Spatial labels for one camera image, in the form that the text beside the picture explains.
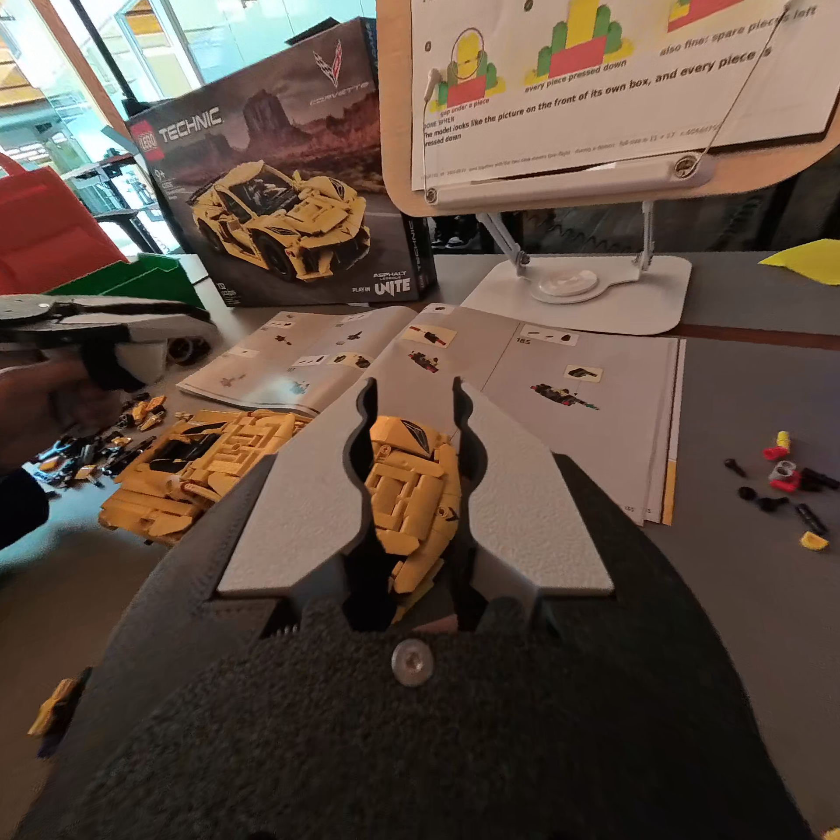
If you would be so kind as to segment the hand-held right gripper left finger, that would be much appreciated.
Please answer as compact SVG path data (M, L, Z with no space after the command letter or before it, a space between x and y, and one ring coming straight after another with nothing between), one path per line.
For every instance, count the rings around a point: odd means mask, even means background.
M224 599L344 599L344 556L367 528L351 447L369 444L375 379L351 386L284 444L217 585Z

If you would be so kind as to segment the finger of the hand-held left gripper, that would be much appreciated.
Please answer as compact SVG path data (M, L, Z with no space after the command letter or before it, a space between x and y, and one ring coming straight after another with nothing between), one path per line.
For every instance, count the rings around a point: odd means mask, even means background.
M129 339L135 344L168 343L178 339L213 341L213 323L184 313L125 313L119 320L127 327Z
M65 309L74 314L100 313L110 316L186 316L198 318L198 308L179 301L145 298L71 297Z

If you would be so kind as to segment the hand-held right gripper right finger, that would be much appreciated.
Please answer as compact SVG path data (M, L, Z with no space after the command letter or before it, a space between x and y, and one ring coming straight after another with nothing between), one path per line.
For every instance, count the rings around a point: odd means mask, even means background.
M614 585L553 452L472 384L453 382L459 531L470 584L486 599L607 596Z

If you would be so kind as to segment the yellow brick car model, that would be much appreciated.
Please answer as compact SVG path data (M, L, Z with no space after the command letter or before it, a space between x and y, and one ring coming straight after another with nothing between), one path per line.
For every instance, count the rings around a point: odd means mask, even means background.
M98 524L172 548L310 421L267 410L178 413L161 436L112 464L118 487L101 504ZM433 588L458 530L458 457L450 436L401 416L379 415L370 436L364 485L376 537L393 559L386 585L395 624Z

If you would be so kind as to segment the person's left hand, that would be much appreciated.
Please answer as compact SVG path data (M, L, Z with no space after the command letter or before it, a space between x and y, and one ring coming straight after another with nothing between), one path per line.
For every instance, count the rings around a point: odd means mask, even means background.
M119 392L93 382L78 358L7 367L1 372L1 472L11 473L70 428L94 434L119 418Z

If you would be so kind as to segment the green cardboard tray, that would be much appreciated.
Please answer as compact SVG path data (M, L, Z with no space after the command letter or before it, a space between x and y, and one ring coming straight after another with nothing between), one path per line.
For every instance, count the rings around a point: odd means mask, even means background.
M103 267L42 295L172 301L205 309L182 260L166 255L140 254L133 261Z

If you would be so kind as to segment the red paper bag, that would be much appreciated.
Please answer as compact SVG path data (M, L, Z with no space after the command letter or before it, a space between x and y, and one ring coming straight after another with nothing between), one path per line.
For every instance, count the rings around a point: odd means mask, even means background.
M127 260L60 176L1 154L1 294L41 294Z

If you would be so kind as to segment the open instruction booklet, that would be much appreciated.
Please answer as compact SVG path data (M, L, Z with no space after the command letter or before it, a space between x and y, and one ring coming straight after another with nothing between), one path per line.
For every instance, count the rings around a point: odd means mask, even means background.
M178 388L240 408L321 414L359 379L381 414L455 437L460 378L567 455L638 525L658 522L678 391L678 339L552 329L432 303L355 314L280 311Z

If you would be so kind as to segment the pile of small brick pieces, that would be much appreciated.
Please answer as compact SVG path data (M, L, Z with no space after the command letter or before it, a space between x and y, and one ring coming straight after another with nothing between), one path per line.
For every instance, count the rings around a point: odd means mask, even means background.
M100 485L102 477L114 478L156 441L152 431L167 417L166 397L146 392L122 405L118 421L85 437L59 438L27 468L49 494L78 485Z

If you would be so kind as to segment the car model set box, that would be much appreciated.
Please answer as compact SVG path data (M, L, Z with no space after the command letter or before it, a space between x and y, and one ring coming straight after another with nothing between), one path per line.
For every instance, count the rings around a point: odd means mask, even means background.
M382 169L376 23L357 17L129 121L230 308L392 304L437 285Z

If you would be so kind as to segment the white wooden document stand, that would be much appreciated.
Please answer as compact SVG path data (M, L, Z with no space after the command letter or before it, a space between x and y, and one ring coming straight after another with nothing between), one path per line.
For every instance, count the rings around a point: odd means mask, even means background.
M687 259L655 256L654 205L746 193L802 172L838 145L838 103L821 136L656 154L532 175L413 188L412 2L376 3L381 153L385 188L415 217L474 214L506 256L466 306L555 328L656 335L681 318ZM587 204L642 204L637 255L529 255L502 213Z

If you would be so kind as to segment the cluster of red black pieces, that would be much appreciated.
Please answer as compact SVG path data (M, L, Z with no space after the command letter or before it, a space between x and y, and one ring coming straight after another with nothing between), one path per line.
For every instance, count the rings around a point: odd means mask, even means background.
M734 490L741 501L767 516L790 513L801 526L799 546L810 553L829 553L838 547L838 527L831 526L819 513L810 497L827 495L838 501L837 477L793 460L794 438L786 429L779 430L772 445L762 449L767 474L761 486L749 484L749 472L735 459L726 458L723 467L742 483Z

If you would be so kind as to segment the yellow brick piece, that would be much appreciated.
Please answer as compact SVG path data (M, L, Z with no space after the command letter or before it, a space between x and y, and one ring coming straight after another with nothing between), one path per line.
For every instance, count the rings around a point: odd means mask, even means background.
M37 739L58 739L67 731L93 668L85 667L78 676L59 682L50 696L40 705L27 735Z

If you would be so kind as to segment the yellow paper sheet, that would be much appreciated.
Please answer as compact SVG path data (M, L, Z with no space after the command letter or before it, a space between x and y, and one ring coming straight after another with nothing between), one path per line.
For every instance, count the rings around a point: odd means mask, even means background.
M839 287L839 240L821 238L762 259L762 266L779 267L828 287Z

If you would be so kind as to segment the printed instruction sheet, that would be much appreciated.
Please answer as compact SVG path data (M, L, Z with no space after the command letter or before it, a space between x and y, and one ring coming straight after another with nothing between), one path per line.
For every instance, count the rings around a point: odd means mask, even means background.
M412 2L413 188L823 135L839 2Z

